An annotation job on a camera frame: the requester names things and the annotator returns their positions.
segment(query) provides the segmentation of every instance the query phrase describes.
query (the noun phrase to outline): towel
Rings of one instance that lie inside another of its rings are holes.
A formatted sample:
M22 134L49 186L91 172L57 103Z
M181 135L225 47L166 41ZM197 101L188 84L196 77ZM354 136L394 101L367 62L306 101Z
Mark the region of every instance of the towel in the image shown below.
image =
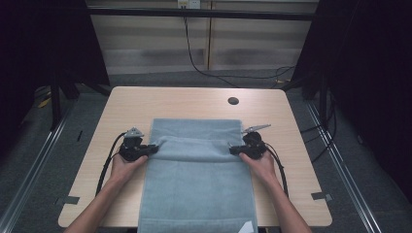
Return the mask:
M154 119L139 233L258 232L249 168L229 153L241 131L237 119Z

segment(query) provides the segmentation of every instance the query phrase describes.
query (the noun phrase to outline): wooden table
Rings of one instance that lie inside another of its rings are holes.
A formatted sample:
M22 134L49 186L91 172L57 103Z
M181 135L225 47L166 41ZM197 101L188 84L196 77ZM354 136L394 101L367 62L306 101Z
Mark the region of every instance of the wooden table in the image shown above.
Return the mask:
M228 103L230 97L239 100ZM132 126L150 139L154 118L228 118L241 119L244 128L270 123L259 131L262 139L278 152L285 166L292 202L310 226L327 226L331 216L326 201L314 201L311 193L321 192L285 92L267 89L116 87L96 127L69 196L80 197L77 205L65 204L58 220L68 226L90 203L102 166L116 137ZM110 176L108 169L106 179ZM136 227L146 167L137 171L123 188L102 226ZM279 225L269 196L253 176L259 226Z

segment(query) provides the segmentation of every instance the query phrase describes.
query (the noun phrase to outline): gray floor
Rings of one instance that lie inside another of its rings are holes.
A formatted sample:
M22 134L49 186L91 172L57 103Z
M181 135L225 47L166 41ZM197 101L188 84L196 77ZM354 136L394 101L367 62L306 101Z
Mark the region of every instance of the gray floor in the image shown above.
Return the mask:
M220 71L214 74L231 74L230 71ZM237 71L243 76L270 76L273 71ZM281 80L286 80L291 74L286 74ZM249 80L227 78L228 81L240 87L268 88L274 84L274 79ZM207 86L232 87L215 78L204 77L194 72L177 72L162 74L119 75L111 77L112 86L116 85L158 85L158 86ZM107 97L93 92L84 86L79 86L81 96L76 101L74 109L58 139L51 157L47 161L35 188L19 216L13 232L61 232L57 220L61 206L55 205L59 197L68 194L77 170L82 162L94 129L101 116ZM304 130L315 124L310 118L307 103L303 101L300 89L287 92L292 111L299 129ZM3 214L17 192L19 184L30 169L38 151L49 134L51 126L51 106L43 109L36 106L27 115L19 130L19 138L9 151L8 156L0 165L0 212ZM411 205L402 196L392 180L376 163L373 153L359 144L356 130L339 112L337 113L337 133L335 143L339 148L346 165L353 174L355 181L370 206L382 232L412 232ZM303 141L316 138L317 130L302 133ZM308 142L306 148L311 158L317 156L324 148L321 138ZM314 232L367 232L360 215L339 177L328 153L316 161L315 172L324 193L333 200L327 204L332 214L333 223L329 227L313 228ZM125 232L125 229L100 229L101 232Z

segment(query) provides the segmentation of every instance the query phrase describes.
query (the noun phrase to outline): human hand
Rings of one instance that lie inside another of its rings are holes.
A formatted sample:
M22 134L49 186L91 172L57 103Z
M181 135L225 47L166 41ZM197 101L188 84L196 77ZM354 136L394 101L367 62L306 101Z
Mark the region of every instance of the human hand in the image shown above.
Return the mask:
M112 173L110 180L117 183L127 183L134 171L148 160L146 155L141 156L136 161L128 162L124 160L118 152L113 156Z
M264 183L272 183L277 181L274 159L270 152L267 150L263 153L261 159L252 159L246 153L239 153L240 158L249 165L254 171L257 177Z

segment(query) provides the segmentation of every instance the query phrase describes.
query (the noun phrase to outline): white wall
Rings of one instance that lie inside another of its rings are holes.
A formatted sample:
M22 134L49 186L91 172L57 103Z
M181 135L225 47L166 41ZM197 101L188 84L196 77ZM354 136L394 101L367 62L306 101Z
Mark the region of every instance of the white wall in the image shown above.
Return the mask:
M87 3L177 8L177 0ZM314 13L316 7L317 1L201 1L202 9L232 11ZM109 74L193 70L182 18L92 16L92 21ZM199 69L266 69L296 63L310 22L188 18L188 25L192 57Z

